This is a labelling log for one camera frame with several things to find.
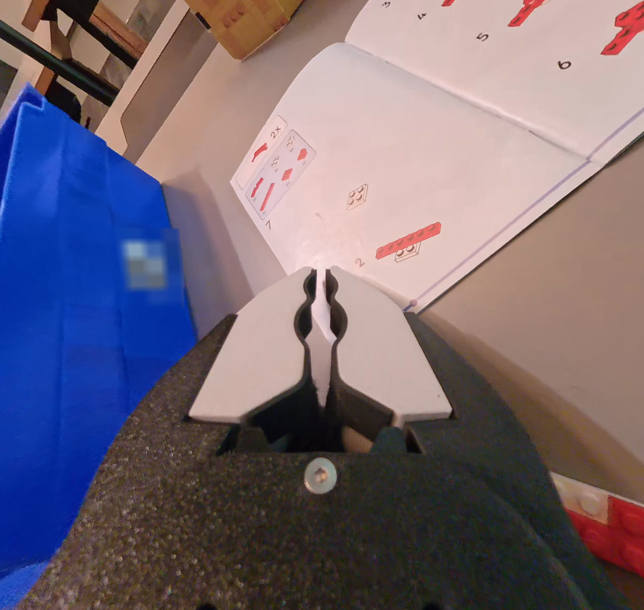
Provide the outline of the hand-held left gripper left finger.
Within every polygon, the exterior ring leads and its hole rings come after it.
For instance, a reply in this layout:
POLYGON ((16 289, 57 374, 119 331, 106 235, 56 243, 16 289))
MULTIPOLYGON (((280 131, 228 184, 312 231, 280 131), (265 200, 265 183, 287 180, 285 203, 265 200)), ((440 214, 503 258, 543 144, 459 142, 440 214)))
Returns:
POLYGON ((317 272, 303 267, 260 292, 232 327, 189 410, 202 422, 242 423, 311 377, 317 272))

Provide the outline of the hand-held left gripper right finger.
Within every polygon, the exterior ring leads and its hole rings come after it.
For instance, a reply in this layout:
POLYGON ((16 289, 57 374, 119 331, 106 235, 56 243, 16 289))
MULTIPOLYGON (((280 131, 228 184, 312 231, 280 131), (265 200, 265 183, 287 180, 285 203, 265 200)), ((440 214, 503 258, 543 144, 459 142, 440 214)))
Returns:
POLYGON ((341 425, 402 428, 453 408, 403 310, 338 266, 326 270, 332 347, 329 396, 341 425))

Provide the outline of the lego instruction booklet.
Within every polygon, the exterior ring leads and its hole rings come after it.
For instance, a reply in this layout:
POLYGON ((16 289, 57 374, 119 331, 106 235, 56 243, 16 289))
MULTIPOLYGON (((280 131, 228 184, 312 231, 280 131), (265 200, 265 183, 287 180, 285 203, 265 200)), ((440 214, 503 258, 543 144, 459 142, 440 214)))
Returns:
POLYGON ((643 0, 369 0, 230 181, 287 274, 418 312, 643 138, 643 0))

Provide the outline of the long red lego plate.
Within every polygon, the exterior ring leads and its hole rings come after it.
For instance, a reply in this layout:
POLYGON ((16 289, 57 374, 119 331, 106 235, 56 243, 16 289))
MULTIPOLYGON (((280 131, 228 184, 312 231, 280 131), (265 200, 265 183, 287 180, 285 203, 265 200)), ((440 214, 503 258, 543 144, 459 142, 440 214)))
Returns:
POLYGON ((572 504, 566 504, 566 511, 593 556, 643 577, 642 504, 608 494, 599 515, 572 504))

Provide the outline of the blue plastic bin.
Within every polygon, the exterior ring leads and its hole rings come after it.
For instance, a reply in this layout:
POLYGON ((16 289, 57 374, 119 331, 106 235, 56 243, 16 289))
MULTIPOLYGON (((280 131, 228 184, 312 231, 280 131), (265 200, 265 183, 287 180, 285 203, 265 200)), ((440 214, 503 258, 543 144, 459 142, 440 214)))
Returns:
POLYGON ((197 342, 160 183, 27 84, 1 124, 1 608, 197 342))

